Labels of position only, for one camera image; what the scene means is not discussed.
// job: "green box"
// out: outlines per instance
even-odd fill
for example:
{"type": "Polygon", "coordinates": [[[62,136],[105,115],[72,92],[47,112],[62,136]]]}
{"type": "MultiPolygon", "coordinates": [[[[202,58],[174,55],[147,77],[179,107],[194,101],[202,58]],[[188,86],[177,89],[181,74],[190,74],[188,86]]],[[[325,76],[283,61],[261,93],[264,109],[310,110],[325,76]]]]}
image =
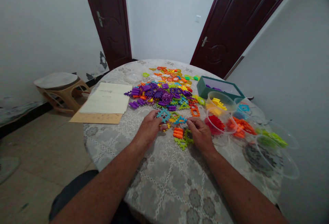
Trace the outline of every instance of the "green box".
{"type": "Polygon", "coordinates": [[[235,98],[243,98],[243,99],[245,98],[243,93],[239,90],[239,88],[234,83],[218,80],[215,78],[210,78],[207,76],[201,76],[197,84],[197,88],[198,88],[199,96],[204,99],[208,98],[208,93],[211,91],[221,92],[227,95],[228,97],[230,97],[232,100],[234,100],[235,98]],[[215,90],[213,89],[213,87],[221,89],[222,91],[215,90]]]}

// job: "door frame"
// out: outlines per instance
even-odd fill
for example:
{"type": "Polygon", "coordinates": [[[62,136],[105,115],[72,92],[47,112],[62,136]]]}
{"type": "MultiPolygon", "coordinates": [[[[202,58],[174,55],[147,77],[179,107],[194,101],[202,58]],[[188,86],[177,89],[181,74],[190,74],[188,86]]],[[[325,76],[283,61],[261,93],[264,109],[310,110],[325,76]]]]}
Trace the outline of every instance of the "door frame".
{"type": "MultiPolygon", "coordinates": [[[[89,3],[90,11],[92,13],[92,16],[93,16],[93,19],[94,19],[94,22],[95,22],[95,25],[96,25],[96,29],[97,29],[97,33],[98,33],[98,36],[99,36],[100,43],[102,44],[102,48],[103,48],[103,51],[104,51],[104,55],[105,55],[105,58],[106,58],[107,65],[110,68],[110,65],[111,65],[111,62],[110,62],[111,57],[109,55],[109,52],[106,51],[107,48],[105,46],[105,41],[104,41],[105,38],[103,38],[101,36],[101,27],[99,25],[99,20],[98,20],[98,16],[97,16],[97,13],[96,13],[96,9],[95,9],[95,7],[93,5],[93,0],[88,0],[88,3],[89,3]]],[[[129,56],[130,56],[130,59],[132,59],[132,56],[131,56],[131,46],[130,46],[129,22],[128,22],[128,13],[127,13],[126,0],[123,0],[123,10],[124,10],[124,18],[125,18],[125,21],[126,21],[125,27],[126,27],[127,38],[128,38],[129,56]]]]}
{"type": "MultiPolygon", "coordinates": [[[[266,16],[264,17],[264,19],[262,20],[262,22],[260,23],[260,25],[257,27],[255,33],[253,34],[252,38],[249,40],[247,46],[244,48],[243,52],[246,50],[246,48],[249,46],[249,44],[252,42],[252,40],[256,37],[256,35],[259,33],[259,31],[261,30],[261,28],[265,25],[265,23],[267,22],[267,20],[272,16],[272,14],[275,12],[275,10],[278,8],[278,6],[281,4],[283,0],[276,0],[275,4],[273,5],[273,7],[271,8],[271,10],[266,14],[266,16]]],[[[194,50],[194,53],[193,53],[193,56],[192,56],[192,59],[191,59],[191,62],[190,64],[193,64],[196,60],[196,56],[201,48],[201,45],[202,45],[202,42],[203,42],[203,39],[205,38],[206,36],[206,32],[208,30],[208,27],[210,25],[210,22],[212,20],[212,17],[214,15],[214,12],[215,12],[215,9],[216,9],[216,6],[218,4],[219,0],[214,0],[214,2],[212,3],[212,6],[210,8],[210,11],[209,11],[209,14],[208,14],[208,17],[207,17],[207,20],[206,20],[206,23],[205,23],[205,26],[203,27],[203,30],[201,32],[201,35],[200,35],[200,38],[199,38],[199,41],[198,41],[198,44],[196,45],[196,48],[194,50]]],[[[237,67],[237,65],[242,61],[243,57],[241,58],[241,55],[236,59],[233,67],[237,67]]]]}

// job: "light switch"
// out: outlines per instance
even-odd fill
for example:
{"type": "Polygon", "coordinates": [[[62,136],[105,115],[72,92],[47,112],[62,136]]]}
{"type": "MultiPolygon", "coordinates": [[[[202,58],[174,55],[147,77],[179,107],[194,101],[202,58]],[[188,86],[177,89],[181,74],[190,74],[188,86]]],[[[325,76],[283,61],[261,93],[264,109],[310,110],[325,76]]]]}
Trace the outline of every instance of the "light switch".
{"type": "Polygon", "coordinates": [[[200,15],[196,15],[195,22],[200,22],[200,18],[201,18],[200,15]]]}

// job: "white tablecloth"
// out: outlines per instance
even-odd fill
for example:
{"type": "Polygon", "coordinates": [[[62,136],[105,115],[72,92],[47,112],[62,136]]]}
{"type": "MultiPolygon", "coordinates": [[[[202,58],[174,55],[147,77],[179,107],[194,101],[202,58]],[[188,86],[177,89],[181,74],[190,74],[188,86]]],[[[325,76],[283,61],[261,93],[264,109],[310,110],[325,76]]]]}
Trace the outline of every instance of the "white tablecloth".
{"type": "MultiPolygon", "coordinates": [[[[181,69],[183,75],[204,75],[220,79],[192,65],[150,59],[118,67],[104,76],[100,82],[133,85],[136,82],[129,76],[143,72],[152,75],[153,71],[149,68],[158,66],[181,69]]],[[[144,78],[145,82],[151,80],[150,77],[144,78]]],[[[193,93],[197,94],[197,81],[191,81],[193,93]]],[[[253,116],[264,118],[259,108],[251,102],[249,105],[253,110],[253,116]]],[[[99,171],[131,142],[143,118],[152,109],[152,106],[143,106],[136,110],[128,107],[118,125],[84,124],[85,146],[99,171]]],[[[206,114],[203,107],[199,106],[199,110],[201,118],[204,119],[206,114]]],[[[191,116],[189,109],[180,110],[178,113],[184,117],[191,116]]],[[[273,187],[271,179],[255,172],[246,162],[242,148],[230,140],[226,146],[216,149],[270,201],[276,203],[281,180],[277,180],[276,187],[273,187]]],[[[229,208],[225,205],[221,191],[201,154],[193,144],[182,151],[174,142],[172,130],[159,133],[154,146],[145,154],[138,167],[124,200],[154,223],[233,222],[229,208]]]]}

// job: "door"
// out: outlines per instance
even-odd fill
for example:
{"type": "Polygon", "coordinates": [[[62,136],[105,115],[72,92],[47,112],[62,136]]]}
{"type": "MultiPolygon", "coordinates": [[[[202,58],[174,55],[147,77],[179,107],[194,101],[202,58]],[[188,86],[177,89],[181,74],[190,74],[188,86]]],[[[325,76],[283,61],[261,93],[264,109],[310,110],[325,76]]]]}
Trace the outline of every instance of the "door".
{"type": "Polygon", "coordinates": [[[191,65],[224,78],[282,0],[214,0],[191,65]]]}
{"type": "Polygon", "coordinates": [[[126,0],[88,0],[109,69],[131,62],[126,0]]]}

